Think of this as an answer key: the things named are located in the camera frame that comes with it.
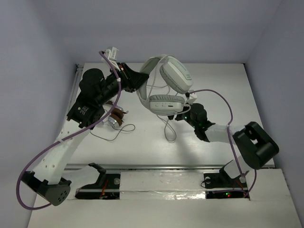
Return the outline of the white over-ear headphones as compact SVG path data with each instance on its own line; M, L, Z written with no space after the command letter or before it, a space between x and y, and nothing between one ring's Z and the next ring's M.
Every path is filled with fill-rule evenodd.
M155 115L170 116L184 112L186 105L183 95L193 85L189 70L172 55L149 58L140 73L150 75L152 80L144 82L137 90L142 105Z

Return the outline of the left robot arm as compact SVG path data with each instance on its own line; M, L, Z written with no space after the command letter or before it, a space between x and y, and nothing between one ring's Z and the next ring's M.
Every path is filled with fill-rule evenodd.
M149 75L136 72L120 63L110 67L110 75L104 76L102 70L92 68L85 71L79 83L80 94L67 113L63 128L55 142L40 152L44 158L31 171L28 165L18 178L48 202L58 206L76 191L89 185L101 187L105 184L106 170L96 163L64 174L72 155L94 127L109 116L114 107L106 112L103 106L113 97L117 100L121 92L135 92L148 81Z

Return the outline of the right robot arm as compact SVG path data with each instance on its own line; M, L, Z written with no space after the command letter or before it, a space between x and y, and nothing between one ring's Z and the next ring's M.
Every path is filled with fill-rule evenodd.
M223 186L229 187L237 177L261 169L279 153L277 143L258 123L231 126L229 122L219 125L208 120L203 105L193 103L190 107L188 112L176 115L175 120L187 122L201 141L228 143L232 149L234 160L224 165L219 175Z

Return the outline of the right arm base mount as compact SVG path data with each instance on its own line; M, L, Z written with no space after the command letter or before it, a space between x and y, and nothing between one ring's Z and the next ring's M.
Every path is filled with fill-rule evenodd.
M230 177L224 168L218 172L203 174L200 186L205 190L206 199L240 199L248 198L248 185L245 175Z

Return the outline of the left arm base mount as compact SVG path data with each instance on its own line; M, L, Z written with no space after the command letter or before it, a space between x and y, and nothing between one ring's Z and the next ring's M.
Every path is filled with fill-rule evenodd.
M92 184L84 185L77 190L76 199L80 200L119 200L120 173L107 173L106 169L96 163L88 165L98 171L99 176Z

